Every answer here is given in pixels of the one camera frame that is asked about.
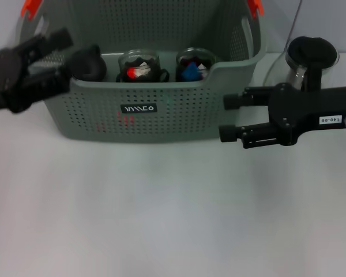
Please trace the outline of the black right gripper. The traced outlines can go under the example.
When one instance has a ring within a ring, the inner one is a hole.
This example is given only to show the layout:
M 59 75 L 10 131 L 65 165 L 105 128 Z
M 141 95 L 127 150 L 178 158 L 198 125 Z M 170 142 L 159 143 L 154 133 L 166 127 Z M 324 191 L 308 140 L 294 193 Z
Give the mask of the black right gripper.
M 244 149 L 280 144 L 291 146 L 307 132 L 345 129 L 346 87 L 303 92 L 289 84 L 247 87 L 242 93 L 224 95 L 225 110 L 267 106 L 269 123 L 219 127 L 222 143 L 242 142 Z

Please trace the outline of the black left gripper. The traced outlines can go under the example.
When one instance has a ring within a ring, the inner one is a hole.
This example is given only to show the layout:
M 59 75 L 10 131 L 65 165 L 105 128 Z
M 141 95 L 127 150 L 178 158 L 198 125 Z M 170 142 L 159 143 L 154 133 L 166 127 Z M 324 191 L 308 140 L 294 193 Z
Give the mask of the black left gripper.
M 63 28 L 49 36 L 38 34 L 27 40 L 20 45 L 20 55 L 41 59 L 71 46 L 72 37 Z M 26 73 L 27 68 L 17 52 L 10 48 L 0 50 L 0 110 L 21 113 L 33 103 L 70 91 L 72 75 L 66 69 L 49 69 L 24 78 Z

